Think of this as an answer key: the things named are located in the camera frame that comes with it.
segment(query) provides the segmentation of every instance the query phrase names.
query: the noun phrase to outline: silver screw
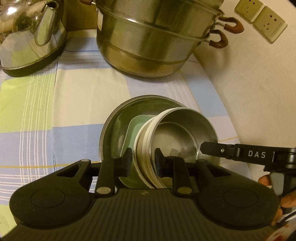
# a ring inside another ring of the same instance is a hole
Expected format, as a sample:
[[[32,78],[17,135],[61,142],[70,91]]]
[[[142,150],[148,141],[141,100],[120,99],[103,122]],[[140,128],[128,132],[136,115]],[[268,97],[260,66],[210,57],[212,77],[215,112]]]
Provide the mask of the silver screw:
[[[185,195],[192,193],[192,189],[190,187],[180,187],[178,188],[177,192]]]
[[[96,190],[99,194],[109,194],[111,192],[111,188],[109,187],[100,187]]]

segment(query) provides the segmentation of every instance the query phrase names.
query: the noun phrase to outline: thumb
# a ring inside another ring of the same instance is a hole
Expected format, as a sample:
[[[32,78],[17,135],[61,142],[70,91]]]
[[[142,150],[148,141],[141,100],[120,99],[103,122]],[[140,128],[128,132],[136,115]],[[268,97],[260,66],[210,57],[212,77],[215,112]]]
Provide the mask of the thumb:
[[[290,192],[281,199],[282,207],[295,207],[296,206],[296,190]]]

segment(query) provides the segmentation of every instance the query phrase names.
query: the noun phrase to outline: electrical outlet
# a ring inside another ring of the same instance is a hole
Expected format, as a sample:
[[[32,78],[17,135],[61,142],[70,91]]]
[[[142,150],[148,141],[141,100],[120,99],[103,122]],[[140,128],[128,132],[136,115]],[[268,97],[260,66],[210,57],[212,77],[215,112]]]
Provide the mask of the electrical outlet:
[[[287,23],[269,7],[265,6],[253,26],[270,42],[273,43],[288,26]]]
[[[263,8],[264,4],[259,0],[240,0],[234,9],[243,18],[252,23]]]

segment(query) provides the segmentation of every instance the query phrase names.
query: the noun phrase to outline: plaid tablecloth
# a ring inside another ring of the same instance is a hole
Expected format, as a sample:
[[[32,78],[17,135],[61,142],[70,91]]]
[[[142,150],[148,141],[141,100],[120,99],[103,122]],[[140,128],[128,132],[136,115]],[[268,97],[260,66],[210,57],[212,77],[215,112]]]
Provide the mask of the plaid tablecloth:
[[[223,103],[193,55],[170,76],[131,77],[103,59],[95,37],[95,30],[69,32],[61,57],[30,76],[12,78],[0,70],[2,235],[14,225],[7,206],[12,193],[80,159],[99,161],[103,124],[129,98],[172,98],[206,116],[221,143],[239,142]],[[222,160],[221,165],[250,177],[245,163]]]

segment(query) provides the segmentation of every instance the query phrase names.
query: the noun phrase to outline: finger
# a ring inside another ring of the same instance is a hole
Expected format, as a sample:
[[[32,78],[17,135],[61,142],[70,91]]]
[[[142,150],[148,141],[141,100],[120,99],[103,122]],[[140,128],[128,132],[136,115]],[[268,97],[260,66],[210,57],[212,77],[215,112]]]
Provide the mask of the finger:
[[[277,221],[281,218],[281,216],[283,215],[283,210],[279,207],[279,209],[276,212],[276,215],[274,217],[274,220],[272,221],[271,225],[275,225],[277,223]]]
[[[296,206],[296,190],[287,194],[281,199],[282,207],[295,207]]]
[[[270,179],[270,175],[267,174],[263,177],[260,177],[258,180],[259,183],[265,185],[265,186],[271,186],[271,179]]]

